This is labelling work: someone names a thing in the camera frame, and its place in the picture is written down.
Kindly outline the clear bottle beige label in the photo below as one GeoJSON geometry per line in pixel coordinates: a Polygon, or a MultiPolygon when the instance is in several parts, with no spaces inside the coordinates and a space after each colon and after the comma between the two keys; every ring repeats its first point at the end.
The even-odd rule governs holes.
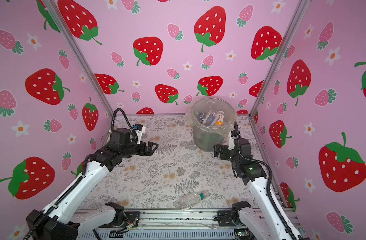
{"type": "Polygon", "coordinates": [[[224,122],[224,111],[219,111],[218,112],[218,118],[215,122],[215,126],[223,126],[223,122],[224,122]]]}

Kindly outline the bottle with red white label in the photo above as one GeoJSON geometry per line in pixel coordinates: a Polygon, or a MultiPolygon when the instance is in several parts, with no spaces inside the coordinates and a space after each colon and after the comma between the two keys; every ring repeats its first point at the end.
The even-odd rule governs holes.
{"type": "Polygon", "coordinates": [[[218,120],[218,111],[215,110],[209,110],[209,112],[207,113],[207,115],[205,116],[204,120],[203,120],[203,125],[205,126],[214,126],[215,123],[218,120]]]}

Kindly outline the clear bottle with green ring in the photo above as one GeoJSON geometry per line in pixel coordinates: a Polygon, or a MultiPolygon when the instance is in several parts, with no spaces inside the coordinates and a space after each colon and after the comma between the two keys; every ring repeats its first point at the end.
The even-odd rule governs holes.
{"type": "Polygon", "coordinates": [[[198,193],[191,193],[186,196],[183,196],[179,199],[180,207],[183,211],[186,211],[198,204],[204,199],[209,197],[209,193],[207,190],[203,190],[198,193]]]}

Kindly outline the Pocari bottle blue label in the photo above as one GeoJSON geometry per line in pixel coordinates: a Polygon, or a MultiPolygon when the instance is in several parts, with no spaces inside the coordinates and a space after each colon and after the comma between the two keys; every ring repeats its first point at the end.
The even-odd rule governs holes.
{"type": "Polygon", "coordinates": [[[204,113],[198,113],[197,114],[197,119],[198,119],[200,124],[203,125],[203,123],[205,122],[205,117],[206,117],[206,114],[204,114],[204,113]]]}

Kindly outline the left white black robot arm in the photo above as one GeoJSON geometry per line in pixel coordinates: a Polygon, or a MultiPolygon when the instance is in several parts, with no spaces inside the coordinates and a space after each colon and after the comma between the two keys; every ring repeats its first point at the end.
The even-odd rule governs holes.
{"type": "Polygon", "coordinates": [[[152,156],[158,144],[141,140],[145,127],[111,131],[109,141],[94,154],[88,155],[82,172],[55,200],[43,210],[33,210],[26,218],[29,231],[25,240],[75,240],[103,225],[121,225],[124,208],[114,202],[81,217],[74,214],[94,187],[123,159],[132,156],[152,156]]]}

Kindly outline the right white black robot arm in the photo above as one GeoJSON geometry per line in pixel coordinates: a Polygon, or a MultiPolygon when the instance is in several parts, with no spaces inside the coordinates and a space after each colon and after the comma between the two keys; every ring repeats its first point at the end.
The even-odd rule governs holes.
{"type": "Polygon", "coordinates": [[[240,178],[253,194],[263,215],[261,219],[246,202],[232,205],[230,213],[220,215],[217,221],[232,221],[244,225],[255,240],[304,240],[292,224],[271,189],[272,170],[263,161],[255,160],[247,139],[232,137],[229,145],[214,145],[214,157],[231,162],[236,178],[240,178]]]}

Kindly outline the grey mesh waste bin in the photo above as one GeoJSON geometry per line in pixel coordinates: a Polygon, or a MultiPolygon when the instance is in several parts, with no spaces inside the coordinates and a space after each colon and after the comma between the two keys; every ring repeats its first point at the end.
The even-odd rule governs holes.
{"type": "Polygon", "coordinates": [[[214,145],[221,145],[226,137],[219,134],[206,133],[198,127],[193,127],[193,140],[197,147],[204,151],[213,151],[214,145]]]}

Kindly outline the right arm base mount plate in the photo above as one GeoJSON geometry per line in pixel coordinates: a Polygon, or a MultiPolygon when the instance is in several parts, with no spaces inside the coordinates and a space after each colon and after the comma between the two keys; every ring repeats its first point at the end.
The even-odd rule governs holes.
{"type": "Polygon", "coordinates": [[[218,222],[220,227],[244,227],[245,225],[234,220],[231,210],[218,211],[217,216],[213,219],[214,222],[218,222]]]}

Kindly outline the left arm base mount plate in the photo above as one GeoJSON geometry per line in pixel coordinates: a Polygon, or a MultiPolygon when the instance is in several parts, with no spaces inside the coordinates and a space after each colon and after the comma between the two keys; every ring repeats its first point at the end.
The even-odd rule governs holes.
{"type": "Polygon", "coordinates": [[[118,217],[109,224],[111,227],[118,230],[128,230],[131,228],[137,228],[140,220],[140,212],[126,211],[120,213],[118,217]]]}

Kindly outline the aluminium front rail frame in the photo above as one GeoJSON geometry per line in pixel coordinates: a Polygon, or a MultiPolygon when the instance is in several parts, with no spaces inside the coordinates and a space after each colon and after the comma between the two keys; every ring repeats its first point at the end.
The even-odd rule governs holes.
{"type": "MultiPolygon", "coordinates": [[[[79,240],[254,240],[246,226],[220,227],[214,222],[218,211],[231,209],[127,209],[140,212],[137,228],[118,230],[96,224],[83,230],[79,240]]],[[[255,213],[263,219],[260,209],[255,213]]]]}

